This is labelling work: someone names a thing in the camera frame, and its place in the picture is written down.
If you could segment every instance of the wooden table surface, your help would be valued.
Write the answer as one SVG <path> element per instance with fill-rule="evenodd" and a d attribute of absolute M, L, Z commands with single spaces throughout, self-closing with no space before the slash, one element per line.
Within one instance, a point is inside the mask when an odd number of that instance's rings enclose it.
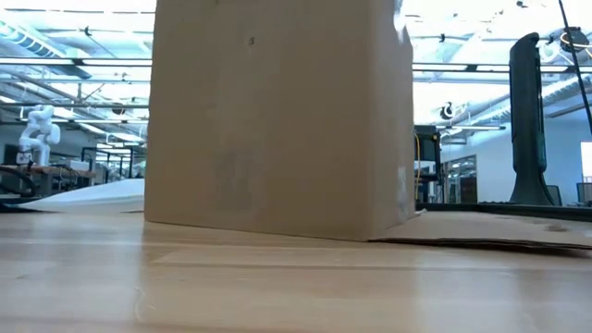
<path fill-rule="evenodd" d="M 0 215 L 0 332 L 592 331 L 592 259 Z"/>

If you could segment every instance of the ceiling pipe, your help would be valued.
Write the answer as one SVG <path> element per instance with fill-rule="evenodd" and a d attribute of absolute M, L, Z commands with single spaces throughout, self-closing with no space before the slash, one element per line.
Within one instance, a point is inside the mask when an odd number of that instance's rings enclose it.
<path fill-rule="evenodd" d="M 23 81 L 26 81 L 28 83 L 34 84 L 34 85 L 36 85 L 36 86 L 38 86 L 40 88 L 43 88 L 43 89 L 47 90 L 48 92 L 55 93 L 55 94 L 60 95 L 62 97 L 66 97 L 66 98 L 68 98 L 71 101 L 81 102 L 81 100 L 79 100 L 74 95 L 71 95 L 71 94 L 69 94 L 67 92 L 62 92 L 61 90 L 56 89 L 56 88 L 50 86 L 49 84 L 45 84 L 45 83 L 43 83 L 40 80 L 32 79 L 32 78 L 28 77 L 25 74 L 22 74 L 22 73 L 17 72 L 16 70 L 7 69 L 7 68 L 0 68 L 0 71 L 3 71 L 6 74 L 9 74 L 9 75 L 11 75 L 11 76 L 13 76 L 15 78 L 19 78 L 19 79 L 21 79 Z"/>
<path fill-rule="evenodd" d="M 95 43 L 97 46 L 99 46 L 101 49 L 103 49 L 103 51 L 107 52 L 110 56 L 114 57 L 115 59 L 117 59 L 117 55 L 115 55 L 113 52 L 109 51 L 109 49 L 107 49 L 106 47 L 104 47 L 101 43 L 97 42 L 94 38 L 93 38 L 93 34 L 91 33 L 91 28 L 90 27 L 86 27 L 84 28 L 84 35 L 90 39 L 93 43 Z"/>
<path fill-rule="evenodd" d="M 19 89 L 21 91 L 24 91 L 24 89 L 21 86 L 17 86 L 17 85 L 11 85 L 11 86 L 14 87 L 15 89 Z M 61 91 L 59 91 L 58 94 L 59 95 L 62 95 L 62 96 L 68 95 L 67 93 L 61 92 Z M 36 105 L 53 105 L 53 102 L 49 99 L 49 97 L 40 96 L 40 95 L 36 95 L 36 94 L 30 94 L 30 96 L 34 96 L 37 99 L 37 101 L 31 102 L 32 106 L 36 106 Z M 85 105 L 84 108 L 78 108 L 78 110 L 81 111 L 81 112 L 87 112 L 88 110 L 86 109 L 86 107 L 88 107 L 88 106 Z M 10 111 L 10 112 L 16 113 L 16 114 L 19 114 L 20 113 L 20 110 L 21 110 L 20 107 L 15 107 L 14 105 L 12 105 L 10 103 L 0 103 L 0 108 L 3 108 L 6 111 Z M 88 113 L 88 117 L 91 117 L 91 118 L 94 118 L 94 119 L 99 119 L 99 120 L 100 119 L 103 119 L 101 117 L 98 117 L 98 116 L 93 115 L 93 114 L 90 114 L 90 113 Z M 138 133 L 136 132 L 136 130 L 133 130 L 133 129 L 130 129 L 130 128 L 127 128 L 127 127 L 117 127 L 117 126 L 114 126 L 114 125 L 104 125 L 103 128 L 102 128 L 102 130 L 105 130 L 106 132 L 121 132 L 121 131 L 124 131 L 124 132 L 127 132 L 129 134 L 138 135 Z"/>
<path fill-rule="evenodd" d="M 569 115 L 569 114 L 571 114 L 571 113 L 573 113 L 573 112 L 575 112 L 575 111 L 582 110 L 582 109 L 584 109 L 585 107 L 586 107 L 586 106 L 584 105 L 584 103 L 581 103 L 581 104 L 579 104 L 579 105 L 573 105 L 573 106 L 569 106 L 569 107 L 566 107 L 566 108 L 564 108 L 564 109 L 562 109 L 562 110 L 559 110 L 559 111 L 553 112 L 552 114 L 549 114 L 549 115 L 547 115 L 546 117 L 547 117 L 547 118 L 557 118 L 557 117 L 566 116 L 566 115 Z"/>
<path fill-rule="evenodd" d="M 22 82 L 22 80 L 19 79 L 13 79 L 13 78 L 9 78 L 8 76 L 6 77 L 0 77 L 0 83 L 17 83 L 17 82 Z M 43 79 L 44 83 L 72 83 L 72 84 L 76 84 L 76 83 L 89 83 L 89 84 L 150 84 L 150 80 L 127 80 L 127 79 L 97 79 L 96 77 L 93 78 L 92 80 L 81 80 L 81 79 L 73 79 L 73 78 L 55 78 L 55 79 Z M 508 81 L 507 80 L 501 80 L 499 81 L 499 84 L 505 83 L 507 84 Z"/>
<path fill-rule="evenodd" d="M 123 105 L 123 104 L 97 104 L 97 103 L 80 103 L 80 104 L 60 104 L 60 103 L 35 103 L 35 102 L 16 102 L 4 103 L 5 106 L 12 107 L 33 107 L 36 105 L 50 105 L 53 107 L 75 107 L 75 108 L 110 108 L 110 109 L 149 109 L 149 105 Z"/>
<path fill-rule="evenodd" d="M 507 93 L 490 101 L 469 105 L 461 114 L 457 115 L 452 120 L 439 121 L 438 125 L 449 125 L 450 123 L 452 125 L 461 124 L 464 121 L 469 120 L 471 117 L 487 111 L 492 106 L 508 102 L 509 98 L 510 94 Z"/>
<path fill-rule="evenodd" d="M 586 90 L 592 88 L 592 75 L 583 76 L 582 81 Z M 548 88 L 553 86 L 561 87 L 552 92 L 543 92 L 543 107 L 564 101 L 568 98 L 577 96 L 580 93 L 580 84 L 577 78 L 570 79 L 568 83 L 566 83 L 566 81 L 557 82 Z M 500 104 L 499 107 L 482 115 L 476 120 L 476 122 L 472 122 L 471 125 L 488 124 L 494 117 L 499 117 L 501 120 L 507 120 L 512 109 L 509 101 L 503 103 L 504 105 Z"/>
<path fill-rule="evenodd" d="M 62 55 L 59 54 L 59 51 L 56 49 L 52 49 L 46 43 L 36 40 L 32 36 L 30 36 L 27 32 L 23 29 L 18 27 L 14 27 L 10 25 L 8 22 L 0 20 L 0 40 L 5 40 L 12 42 L 25 50 L 35 54 L 38 57 L 43 58 L 60 58 Z M 67 66 L 49 66 L 50 70 L 52 70 L 55 74 L 67 75 L 67 76 L 76 76 L 81 79 L 90 79 L 93 75 L 89 74 L 88 72 L 78 68 L 78 67 L 67 67 Z"/>

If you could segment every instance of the cardboard box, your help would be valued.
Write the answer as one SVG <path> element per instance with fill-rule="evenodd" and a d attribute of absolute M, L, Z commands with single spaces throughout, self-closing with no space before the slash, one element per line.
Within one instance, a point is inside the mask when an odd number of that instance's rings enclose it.
<path fill-rule="evenodd" d="M 409 218 L 394 3 L 159 1 L 146 218 L 356 241 Z"/>

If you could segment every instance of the exposed ceiling duct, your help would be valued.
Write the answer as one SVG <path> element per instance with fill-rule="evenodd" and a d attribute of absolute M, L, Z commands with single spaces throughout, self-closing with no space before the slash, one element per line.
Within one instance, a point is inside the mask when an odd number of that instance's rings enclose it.
<path fill-rule="evenodd" d="M 584 81 L 584 86 L 587 90 L 592 88 L 592 75 L 584 75 L 582 80 Z M 574 97 L 578 93 L 580 93 L 580 86 L 577 78 L 571 78 L 569 80 L 551 84 L 543 89 L 543 106 L 553 105 L 570 97 Z M 499 121 L 505 121 L 509 119 L 511 112 L 510 100 L 505 99 L 491 107 L 482 107 L 473 110 L 469 108 L 467 109 L 467 112 L 470 112 L 473 118 L 471 120 L 471 125 L 487 124 L 496 117 Z"/>
<path fill-rule="evenodd" d="M 34 80 L 34 79 L 31 79 L 31 78 L 28 78 L 27 76 L 22 75 L 22 74 L 19 74 L 17 72 L 14 72 L 12 70 L 8 70 L 8 69 L 5 69 L 5 68 L 4 69 L 0 69 L 0 70 L 6 71 L 6 72 L 10 73 L 11 75 L 14 75 L 14 76 L 22 79 L 23 81 L 26 81 L 28 83 L 34 84 L 34 85 L 36 85 L 36 86 L 38 86 L 38 87 L 40 87 L 40 88 L 42 88 L 42 89 L 44 89 L 44 90 L 46 90 L 46 91 L 48 91 L 50 93 L 53 93 L 53 94 L 55 94 L 57 96 L 64 97 L 64 98 L 72 101 L 72 103 L 81 103 L 81 102 L 84 102 L 84 101 L 81 101 L 76 96 L 70 95 L 70 94 L 68 94 L 66 92 L 62 92 L 62 91 L 60 91 L 60 90 L 58 90 L 56 88 L 53 88 L 53 87 L 51 87 L 51 86 L 49 86 L 47 84 L 44 84 L 43 82 L 40 82 L 38 80 Z M 10 97 L 16 97 L 17 95 L 22 95 L 22 93 L 23 93 L 23 88 L 21 86 L 16 85 L 16 84 L 8 84 L 8 83 L 5 83 L 4 85 L 1 85 L 0 87 L 2 88 L 2 89 L 0 89 L 0 92 L 2 92 L 2 94 L 8 95 Z M 12 91 L 19 90 L 19 92 L 7 93 L 6 90 L 12 90 Z M 39 103 L 39 104 L 46 104 L 46 105 L 54 104 L 54 101 L 52 101 L 52 99 L 50 97 L 43 96 L 40 93 L 31 93 L 31 92 L 29 92 L 28 96 L 29 96 L 30 99 L 34 100 L 34 102 Z M 71 108 L 72 115 L 75 115 L 76 113 L 74 113 L 74 111 L 75 110 L 78 110 L 82 114 L 84 114 L 86 117 L 89 117 L 91 119 L 97 119 L 97 120 L 104 119 L 101 115 L 94 114 L 94 112 L 92 112 L 88 108 L 76 108 L 76 107 L 72 107 L 72 106 L 75 106 L 75 105 L 67 105 L 67 106 L 68 106 L 68 108 Z M 6 111 L 11 111 L 14 114 L 18 114 L 19 111 L 21 110 L 21 108 L 14 107 L 12 105 L 3 105 L 3 103 L 1 101 L 0 101 L 0 108 L 5 109 Z M 85 128 L 85 129 L 87 129 L 87 130 L 90 128 L 86 124 L 79 124 L 79 125 L 81 127 Z M 132 134 L 132 135 L 136 135 L 137 134 L 137 131 L 136 130 L 131 129 L 131 128 L 127 127 L 127 126 L 122 126 L 122 127 L 118 127 L 116 125 L 104 125 L 104 126 L 105 126 L 105 131 L 109 131 L 109 132 L 119 132 L 119 131 L 122 131 L 123 130 L 125 133 L 129 133 L 129 134 Z"/>
<path fill-rule="evenodd" d="M 10 25 L 8 22 L 0 20 L 0 39 L 12 42 L 23 49 L 39 57 L 59 58 L 57 50 L 52 50 L 46 43 L 36 40 L 23 29 Z M 49 66 L 55 74 L 76 76 L 81 79 L 90 79 L 92 77 L 88 72 L 73 66 Z"/>

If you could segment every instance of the white robot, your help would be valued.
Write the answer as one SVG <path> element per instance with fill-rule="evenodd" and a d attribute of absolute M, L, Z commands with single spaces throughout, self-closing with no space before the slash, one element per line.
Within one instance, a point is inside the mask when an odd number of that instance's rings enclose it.
<path fill-rule="evenodd" d="M 60 141 L 60 129 L 52 124 L 54 115 L 53 106 L 35 106 L 35 109 L 28 114 L 27 128 L 20 134 L 18 139 L 17 164 L 27 165 L 33 162 L 40 167 L 49 165 L 50 144 L 58 144 Z"/>

